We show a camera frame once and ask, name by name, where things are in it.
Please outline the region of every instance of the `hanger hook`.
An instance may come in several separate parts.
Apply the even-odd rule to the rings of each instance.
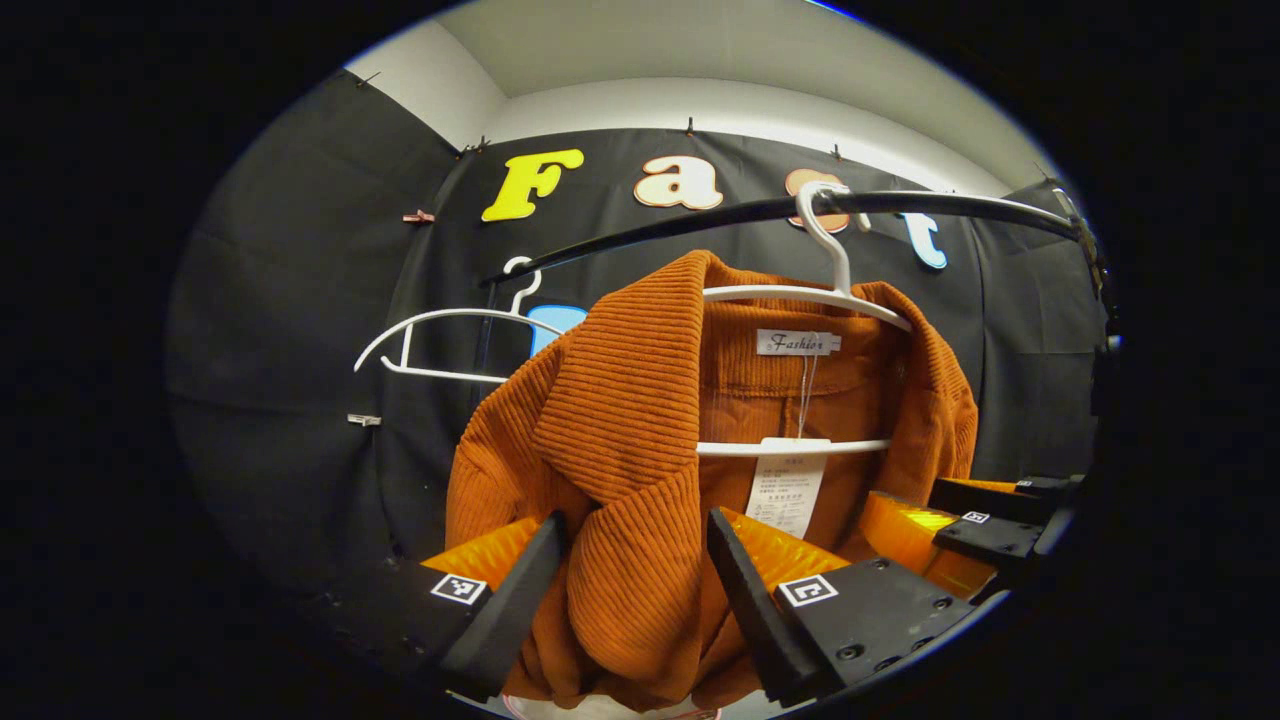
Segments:
[[[513,270],[516,268],[516,265],[522,265],[525,263],[529,263],[530,260],[531,260],[531,258],[525,258],[524,255],[517,255],[517,256],[512,258],[511,260],[507,260],[507,264],[502,268],[502,272],[509,273],[511,270]],[[525,290],[517,292],[516,297],[513,297],[511,300],[511,314],[512,315],[518,315],[520,314],[520,301],[524,300],[525,297],[532,295],[534,291],[536,291],[539,287],[541,287],[541,284],[543,284],[543,272],[541,270],[534,270],[534,282],[530,283],[529,287],[526,287]]]
[[[819,192],[851,193],[851,191],[847,186],[833,182],[806,182],[800,186],[800,192],[796,193],[796,213],[804,220],[804,229],[809,233],[809,237],[817,240],[831,254],[832,286],[836,293],[842,297],[852,297],[854,295],[849,290],[852,284],[849,272],[849,254],[845,252],[845,247],[840,245],[840,241],[822,227],[822,223],[818,222],[813,211],[813,199]]]

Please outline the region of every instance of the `orange pad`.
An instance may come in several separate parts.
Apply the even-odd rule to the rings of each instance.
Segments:
[[[778,583],[797,580],[851,565],[844,557],[827,552],[815,544],[806,543],[772,525],[765,525],[728,507],[721,507],[719,510],[730,521],[730,527],[733,528],[733,533],[742,542],[742,547],[746,548],[748,555],[751,556],[755,571],[760,574],[764,587],[771,593],[778,587]]]
[[[959,598],[970,600],[995,574],[996,569],[986,562],[943,550],[924,571],[924,579]]]
[[[955,520],[955,515],[872,492],[867,496],[858,527],[877,553],[922,575],[938,553],[933,536]]]
[[[1000,483],[996,480],[957,480],[955,478],[938,478],[948,483],[969,486],[972,488],[989,489],[995,492],[1018,492],[1018,483]]]
[[[541,523],[538,520],[525,518],[429,557],[421,564],[442,573],[484,580],[489,583],[489,589],[497,591],[525,552],[539,525]]]

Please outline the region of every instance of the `metal clip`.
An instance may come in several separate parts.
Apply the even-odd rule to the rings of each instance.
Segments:
[[[424,213],[421,210],[419,210],[413,215],[404,215],[403,218],[404,218],[406,223],[413,223],[413,224],[434,223],[435,222],[435,215],[428,215],[426,213]]]

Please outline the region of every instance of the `orange corduroy jacket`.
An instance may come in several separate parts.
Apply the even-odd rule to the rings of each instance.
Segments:
[[[644,711],[690,694],[722,707],[760,687],[705,550],[707,511],[745,511],[756,461],[695,447],[796,437],[806,369],[805,437],[891,441],[828,457],[808,542],[865,560],[856,518],[869,491],[924,503],[934,478],[968,477],[973,395],[902,293],[852,288],[911,333],[813,302],[704,302],[704,288],[735,284],[819,287],[690,252],[600,299],[476,409],[454,455],[447,546],[557,509],[571,538],[507,693],[562,707],[608,694]],[[814,370],[758,355],[758,329],[831,332],[841,348]]]

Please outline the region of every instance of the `price tag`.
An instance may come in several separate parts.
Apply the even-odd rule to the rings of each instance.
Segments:
[[[760,441],[765,447],[790,446],[810,450],[831,445],[823,438],[774,438]],[[751,497],[746,516],[803,538],[809,529],[813,506],[818,500],[826,455],[768,455],[755,461]]]

